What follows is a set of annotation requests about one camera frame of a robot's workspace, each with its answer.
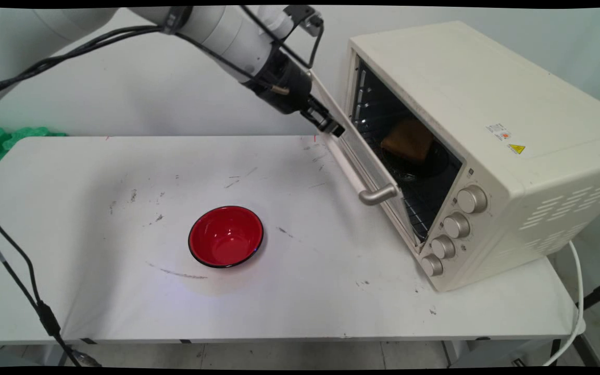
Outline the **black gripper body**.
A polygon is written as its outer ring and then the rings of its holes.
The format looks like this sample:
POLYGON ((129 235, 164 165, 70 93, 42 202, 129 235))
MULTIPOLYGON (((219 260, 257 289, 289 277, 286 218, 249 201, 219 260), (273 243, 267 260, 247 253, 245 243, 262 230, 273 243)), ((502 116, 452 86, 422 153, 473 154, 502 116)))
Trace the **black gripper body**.
POLYGON ((284 115, 308 116, 311 82, 309 76, 279 49, 272 49, 260 71, 248 81, 248 89, 284 115))

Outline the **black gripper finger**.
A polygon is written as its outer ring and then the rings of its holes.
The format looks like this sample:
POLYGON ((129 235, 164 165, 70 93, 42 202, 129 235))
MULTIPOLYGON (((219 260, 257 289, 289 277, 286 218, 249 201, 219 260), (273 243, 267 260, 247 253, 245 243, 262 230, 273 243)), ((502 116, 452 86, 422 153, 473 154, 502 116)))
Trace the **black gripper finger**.
POLYGON ((330 114, 328 108, 313 95, 308 97, 308 121, 314 124, 319 132, 337 138, 340 138, 345 131, 343 126, 330 114))
POLYGON ((319 132, 330 132, 333 128, 333 117, 328 110, 308 107, 299 111, 300 115, 309 121, 319 132))

